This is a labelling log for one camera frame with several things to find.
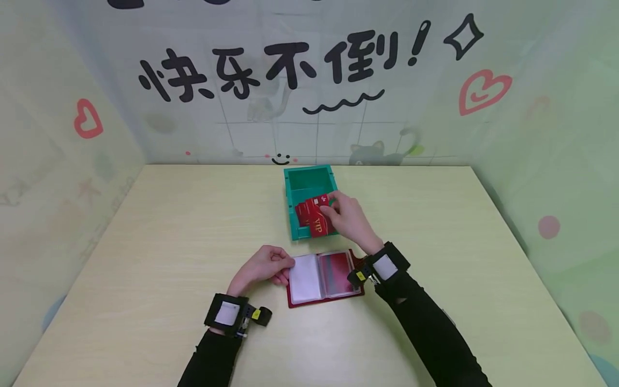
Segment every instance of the black wrist strap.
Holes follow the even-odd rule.
[[[224,302],[238,307],[238,312],[233,321],[226,321],[225,323],[221,320],[216,321]],[[247,297],[232,297],[217,293],[210,304],[204,325],[217,328],[223,331],[226,336],[244,336],[250,320],[258,325],[267,326],[272,315],[273,312],[265,307],[256,309],[251,306]]]
[[[390,265],[396,269],[396,271],[388,278],[382,278],[375,268],[375,264],[382,259],[390,261]],[[398,278],[406,275],[406,270],[410,267],[410,263],[404,258],[402,253],[391,242],[385,243],[385,247],[379,252],[373,255],[369,255],[365,258],[364,265],[352,271],[348,275],[348,281],[353,286],[362,285],[370,276],[375,277],[379,283],[392,284],[395,283]]]

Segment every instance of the left hand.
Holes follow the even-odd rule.
[[[281,247],[264,245],[239,269],[228,288],[233,297],[243,295],[255,282],[270,279],[275,285],[288,285],[288,270],[295,260]]]

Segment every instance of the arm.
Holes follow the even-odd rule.
[[[376,286],[402,324],[437,387],[490,386],[477,359],[447,314],[408,274]]]
[[[329,199],[334,201],[331,207],[323,206],[321,211],[342,236],[368,255],[384,248],[356,199],[339,191],[329,194]],[[396,314],[437,387],[490,386],[456,326],[408,274],[388,285],[378,284],[376,293]]]
[[[265,279],[286,286],[288,270],[294,265],[295,260],[281,247],[262,246],[236,273],[227,294],[242,296],[255,282]],[[223,331],[210,328],[191,356],[178,387],[227,387],[242,341],[240,337],[224,336]]]

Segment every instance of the black sleeve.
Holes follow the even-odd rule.
[[[183,372],[178,387],[227,387],[242,339],[207,331]]]
[[[436,387],[490,386],[456,326],[417,281],[403,273],[376,285],[376,293],[393,309]]]

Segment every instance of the wrist strap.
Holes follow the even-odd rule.
[[[217,293],[210,304],[204,325],[223,331],[226,336],[245,336],[250,320],[267,326],[273,312],[265,307],[256,309],[247,297],[232,297]]]
[[[409,267],[410,263],[402,253],[393,243],[387,242],[379,252],[367,256],[363,266],[348,275],[348,281],[353,286],[361,286],[368,278],[372,278],[374,283],[395,283]]]

